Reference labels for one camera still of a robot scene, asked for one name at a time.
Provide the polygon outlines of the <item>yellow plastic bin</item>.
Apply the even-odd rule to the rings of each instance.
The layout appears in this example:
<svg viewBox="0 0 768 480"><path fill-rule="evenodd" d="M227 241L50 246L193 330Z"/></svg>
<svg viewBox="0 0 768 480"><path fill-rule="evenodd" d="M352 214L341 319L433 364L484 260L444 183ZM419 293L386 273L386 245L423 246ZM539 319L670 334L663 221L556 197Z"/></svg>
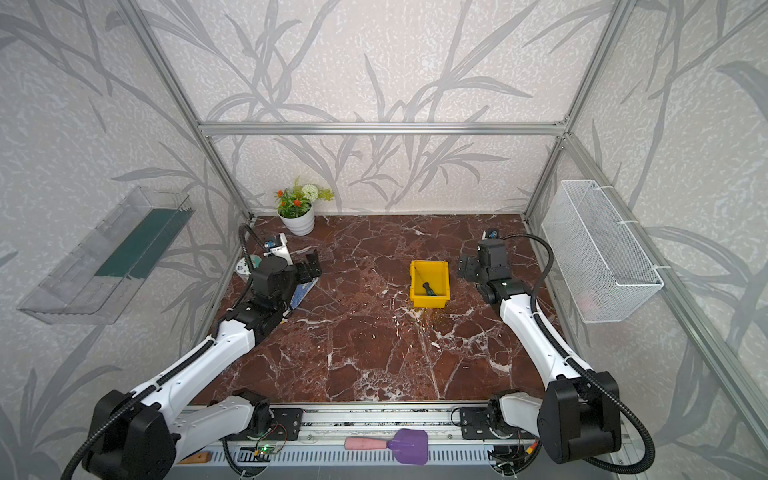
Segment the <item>yellow plastic bin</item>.
<svg viewBox="0 0 768 480"><path fill-rule="evenodd" d="M414 260L410 264L410 299L416 308L443 309L450 300L449 264Z"/></svg>

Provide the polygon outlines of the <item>black handled screwdriver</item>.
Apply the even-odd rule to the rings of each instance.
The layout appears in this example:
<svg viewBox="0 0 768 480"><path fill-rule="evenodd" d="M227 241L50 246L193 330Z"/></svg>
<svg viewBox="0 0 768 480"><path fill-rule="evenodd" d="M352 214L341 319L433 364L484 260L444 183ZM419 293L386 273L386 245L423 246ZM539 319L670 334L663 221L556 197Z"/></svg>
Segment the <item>black handled screwdriver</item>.
<svg viewBox="0 0 768 480"><path fill-rule="evenodd" d="M434 290L434 289L431 287L431 285L430 285L430 283L429 283L429 282L424 282L424 283L422 284L422 287L423 287L423 289L424 289L424 291L425 291L425 294L426 294L427 296L433 296L433 297L436 297L436 296L437 296L437 293L436 293L436 291L435 291L435 290Z"/></svg>

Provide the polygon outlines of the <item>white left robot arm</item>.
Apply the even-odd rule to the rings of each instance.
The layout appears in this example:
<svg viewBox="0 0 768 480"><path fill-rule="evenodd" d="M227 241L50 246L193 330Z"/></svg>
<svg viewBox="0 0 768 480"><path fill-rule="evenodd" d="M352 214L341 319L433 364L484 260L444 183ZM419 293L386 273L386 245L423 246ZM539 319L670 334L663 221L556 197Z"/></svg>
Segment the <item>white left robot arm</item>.
<svg viewBox="0 0 768 480"><path fill-rule="evenodd" d="M297 287L321 274L316 251L297 264L280 256L263 258L249 276L251 298L229 310L211 335L152 379L98 401L88 437L63 478L82 467L100 479L162 479L216 440L269 432L268 399L245 389L192 414L183 411L220 373L265 341L292 312Z"/></svg>

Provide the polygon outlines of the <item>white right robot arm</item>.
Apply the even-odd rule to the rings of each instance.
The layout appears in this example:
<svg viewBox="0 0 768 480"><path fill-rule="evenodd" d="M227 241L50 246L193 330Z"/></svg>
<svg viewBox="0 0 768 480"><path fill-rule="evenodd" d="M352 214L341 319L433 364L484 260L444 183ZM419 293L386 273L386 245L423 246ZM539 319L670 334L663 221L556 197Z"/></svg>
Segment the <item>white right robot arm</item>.
<svg viewBox="0 0 768 480"><path fill-rule="evenodd" d="M562 464L618 451L621 420L619 407L609 399L618 392L613 377L592 370L540 308L538 294L552 263L529 287L512 276L505 240L488 237L478 242L474 257L460 257L458 274L476 284L517 336L545 387L542 398L502 395L497 404L503 422L538 437L550 458Z"/></svg>

